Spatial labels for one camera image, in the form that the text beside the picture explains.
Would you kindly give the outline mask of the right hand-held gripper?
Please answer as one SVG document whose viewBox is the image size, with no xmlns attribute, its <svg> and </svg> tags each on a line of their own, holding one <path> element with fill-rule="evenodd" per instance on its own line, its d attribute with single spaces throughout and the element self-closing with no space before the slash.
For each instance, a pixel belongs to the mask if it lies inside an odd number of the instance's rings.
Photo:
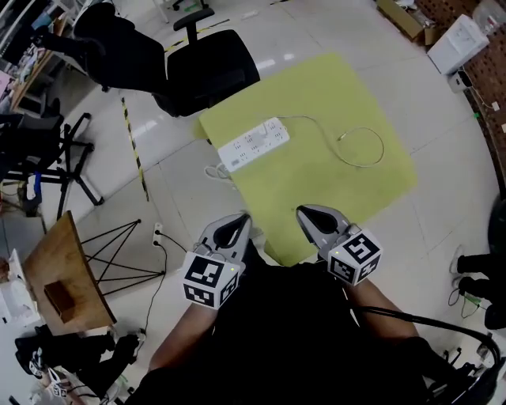
<svg viewBox="0 0 506 405">
<path fill-rule="evenodd" d="M 368 229 L 355 224 L 349 226 L 348 219 L 339 210 L 313 204 L 300 205 L 296 209 L 296 219 L 308 241 L 317 248 L 345 231 L 327 255 L 327 272 L 336 279 L 356 286 L 379 266 L 383 255 L 379 241 Z"/>
</svg>

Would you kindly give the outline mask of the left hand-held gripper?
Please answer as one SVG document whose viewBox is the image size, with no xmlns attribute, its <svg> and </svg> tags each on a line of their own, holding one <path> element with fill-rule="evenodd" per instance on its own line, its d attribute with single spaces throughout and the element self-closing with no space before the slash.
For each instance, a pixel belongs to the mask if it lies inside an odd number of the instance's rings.
<svg viewBox="0 0 506 405">
<path fill-rule="evenodd" d="M 238 213 L 211 222 L 182 266 L 183 296 L 190 303 L 218 310 L 238 288 L 252 220 Z"/>
</svg>

